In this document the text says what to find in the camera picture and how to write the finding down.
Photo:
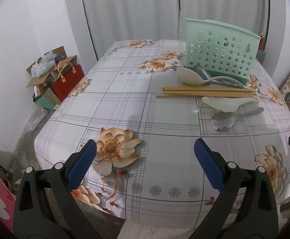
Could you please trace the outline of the steel spoon front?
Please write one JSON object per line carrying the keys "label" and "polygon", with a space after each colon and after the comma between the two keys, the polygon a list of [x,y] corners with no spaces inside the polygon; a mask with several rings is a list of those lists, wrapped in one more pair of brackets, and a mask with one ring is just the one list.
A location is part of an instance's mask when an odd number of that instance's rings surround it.
{"label": "steel spoon front", "polygon": [[227,131],[236,122],[238,117],[243,117],[251,114],[257,114],[264,111],[263,107],[258,107],[252,111],[245,113],[234,113],[234,112],[219,112],[213,115],[210,120],[211,126],[217,131]]}

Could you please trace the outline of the cream plastic rice paddle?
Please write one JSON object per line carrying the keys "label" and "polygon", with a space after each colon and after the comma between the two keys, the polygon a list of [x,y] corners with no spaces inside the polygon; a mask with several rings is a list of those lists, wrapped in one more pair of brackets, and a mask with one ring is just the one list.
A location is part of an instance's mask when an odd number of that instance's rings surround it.
{"label": "cream plastic rice paddle", "polygon": [[238,88],[244,88],[244,85],[234,78],[230,77],[207,77],[203,79],[198,73],[189,68],[177,68],[176,69],[177,77],[182,83],[189,86],[203,86],[211,83],[216,83],[218,85],[228,86],[235,85]]}

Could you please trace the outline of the bamboo chopstick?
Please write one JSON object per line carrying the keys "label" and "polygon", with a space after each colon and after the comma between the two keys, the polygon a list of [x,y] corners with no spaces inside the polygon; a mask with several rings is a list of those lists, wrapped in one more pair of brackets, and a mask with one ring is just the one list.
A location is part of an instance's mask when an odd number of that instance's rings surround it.
{"label": "bamboo chopstick", "polygon": [[224,96],[221,96],[219,94],[217,95],[172,95],[172,94],[157,94],[157,98],[191,98],[191,97],[214,97],[214,98],[251,98],[251,99],[256,99],[259,100],[259,97],[253,96],[252,94],[238,94],[238,95],[228,95],[225,94]]}
{"label": "bamboo chopstick", "polygon": [[220,96],[237,96],[237,95],[254,95],[254,92],[234,92],[234,91],[165,91],[164,94],[171,95],[220,95]]}
{"label": "bamboo chopstick", "polygon": [[256,90],[248,88],[234,88],[234,87],[207,87],[207,86],[163,86],[164,91],[223,91],[223,92],[256,92]]}

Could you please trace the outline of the white curtain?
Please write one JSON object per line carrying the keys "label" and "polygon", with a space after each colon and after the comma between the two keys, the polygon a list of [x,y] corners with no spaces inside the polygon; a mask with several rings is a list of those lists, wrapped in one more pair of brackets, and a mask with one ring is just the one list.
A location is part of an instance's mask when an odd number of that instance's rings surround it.
{"label": "white curtain", "polygon": [[185,19],[216,20],[266,33],[269,0],[65,0],[82,53],[102,57],[114,42],[185,40]]}

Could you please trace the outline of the red thermos bottle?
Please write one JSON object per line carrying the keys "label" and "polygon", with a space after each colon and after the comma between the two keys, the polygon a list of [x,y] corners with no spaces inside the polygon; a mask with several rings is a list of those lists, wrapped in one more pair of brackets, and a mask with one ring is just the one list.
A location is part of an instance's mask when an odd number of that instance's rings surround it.
{"label": "red thermos bottle", "polygon": [[263,51],[264,50],[265,36],[262,33],[259,33],[259,37],[260,37],[260,42],[259,42],[258,50]]}

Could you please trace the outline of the steel spoon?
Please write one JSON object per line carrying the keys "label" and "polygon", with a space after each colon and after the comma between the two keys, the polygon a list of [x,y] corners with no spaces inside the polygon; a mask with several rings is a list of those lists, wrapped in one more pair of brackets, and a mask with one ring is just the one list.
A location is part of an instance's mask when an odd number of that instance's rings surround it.
{"label": "steel spoon", "polygon": [[263,107],[258,107],[252,111],[245,113],[234,113],[234,112],[219,112],[213,115],[210,120],[211,126],[217,131],[227,131],[236,122],[238,117],[243,117],[251,114],[257,114],[264,111]]}
{"label": "steel spoon", "polygon": [[202,66],[195,65],[193,67],[193,71],[196,72],[203,80],[212,80],[212,83],[216,85],[224,85],[230,87],[243,87],[243,85],[235,80],[234,78],[230,77],[212,77]]}

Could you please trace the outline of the mint green utensil holder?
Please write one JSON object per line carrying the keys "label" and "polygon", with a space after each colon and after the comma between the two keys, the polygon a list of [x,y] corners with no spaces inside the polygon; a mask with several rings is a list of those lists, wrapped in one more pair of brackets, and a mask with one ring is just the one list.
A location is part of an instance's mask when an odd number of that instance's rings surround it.
{"label": "mint green utensil holder", "polygon": [[187,18],[185,66],[201,66],[212,77],[226,76],[246,84],[253,69],[260,36],[214,20]]}

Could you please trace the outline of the grey side cabinet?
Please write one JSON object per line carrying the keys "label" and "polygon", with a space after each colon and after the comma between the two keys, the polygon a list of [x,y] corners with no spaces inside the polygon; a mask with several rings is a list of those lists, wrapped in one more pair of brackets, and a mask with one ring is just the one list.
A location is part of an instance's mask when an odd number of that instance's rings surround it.
{"label": "grey side cabinet", "polygon": [[266,52],[262,50],[258,50],[256,54],[256,59],[259,61],[261,65],[263,65],[264,59],[266,57]]}

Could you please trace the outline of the open cardboard box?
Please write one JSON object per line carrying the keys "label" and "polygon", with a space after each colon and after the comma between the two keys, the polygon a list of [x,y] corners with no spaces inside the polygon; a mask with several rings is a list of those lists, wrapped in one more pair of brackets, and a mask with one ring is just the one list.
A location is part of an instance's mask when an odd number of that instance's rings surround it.
{"label": "open cardboard box", "polygon": [[67,56],[63,46],[50,50],[27,69],[32,77],[27,87],[38,86],[58,79],[64,80],[68,71],[76,72],[74,70],[76,63],[77,55]]}

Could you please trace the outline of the teal gift bag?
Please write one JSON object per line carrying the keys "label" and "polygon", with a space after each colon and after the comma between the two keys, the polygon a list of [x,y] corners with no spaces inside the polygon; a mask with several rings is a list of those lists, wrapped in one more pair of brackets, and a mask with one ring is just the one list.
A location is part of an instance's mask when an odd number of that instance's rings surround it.
{"label": "teal gift bag", "polygon": [[56,96],[54,91],[51,88],[48,88],[41,94],[39,97],[33,98],[33,103],[37,107],[42,107],[47,110],[56,110],[60,104],[60,99]]}

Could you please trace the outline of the red paper gift bag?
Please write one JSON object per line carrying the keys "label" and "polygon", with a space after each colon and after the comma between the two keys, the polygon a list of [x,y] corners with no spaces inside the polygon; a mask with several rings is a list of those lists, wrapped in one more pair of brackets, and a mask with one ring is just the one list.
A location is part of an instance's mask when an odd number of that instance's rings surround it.
{"label": "red paper gift bag", "polygon": [[[67,66],[70,66],[70,69],[63,74],[62,70]],[[60,101],[63,102],[84,77],[84,73],[80,64],[73,65],[70,61],[66,60],[60,61],[56,69],[59,74],[56,81],[52,83],[52,90]]]}

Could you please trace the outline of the floral plaid tablecloth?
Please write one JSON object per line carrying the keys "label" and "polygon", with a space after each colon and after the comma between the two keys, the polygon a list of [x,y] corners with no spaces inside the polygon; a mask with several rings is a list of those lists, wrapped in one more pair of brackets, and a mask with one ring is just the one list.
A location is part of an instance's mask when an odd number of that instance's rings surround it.
{"label": "floral plaid tablecloth", "polygon": [[243,116],[226,132],[210,124],[215,110],[200,98],[158,98],[164,86],[179,85],[176,72],[147,72],[143,61],[165,51],[182,53],[185,43],[160,40],[142,48],[116,42],[92,67],[89,85],[67,98],[47,121],[34,142],[43,169],[65,161],[102,129],[130,129],[141,143],[128,144],[138,155],[120,170],[114,197],[112,176],[102,177],[94,168],[83,184],[96,192],[113,215],[143,224],[174,228],[199,226],[218,196],[195,158],[193,147],[202,138],[213,151],[241,168],[265,166],[276,201],[290,196],[290,112],[259,62],[254,63],[249,83],[259,87],[257,105],[262,113],[248,115],[254,104],[239,111]]}

